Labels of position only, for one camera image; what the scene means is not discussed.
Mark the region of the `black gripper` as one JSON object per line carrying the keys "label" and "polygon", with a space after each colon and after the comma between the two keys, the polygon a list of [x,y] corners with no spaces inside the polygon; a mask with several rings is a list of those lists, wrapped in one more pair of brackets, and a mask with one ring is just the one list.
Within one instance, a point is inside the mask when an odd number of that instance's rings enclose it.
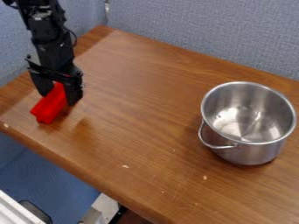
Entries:
{"label": "black gripper", "polygon": [[42,96],[54,89],[54,83],[64,86],[67,103],[74,106],[83,98],[83,72],[74,64],[75,54],[70,45],[36,47],[38,55],[27,55],[28,71],[34,85]]}

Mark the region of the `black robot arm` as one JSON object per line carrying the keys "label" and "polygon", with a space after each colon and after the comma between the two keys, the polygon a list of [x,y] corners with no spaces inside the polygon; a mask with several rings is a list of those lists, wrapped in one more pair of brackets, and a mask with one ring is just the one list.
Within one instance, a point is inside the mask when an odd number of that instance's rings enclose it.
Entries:
{"label": "black robot arm", "polygon": [[67,103],[74,106],[83,98],[83,71],[74,64],[75,32],[66,26],[66,10],[59,0],[3,0],[19,11],[26,29],[32,34],[38,59],[27,55],[28,71],[39,94],[46,97],[60,83]]}

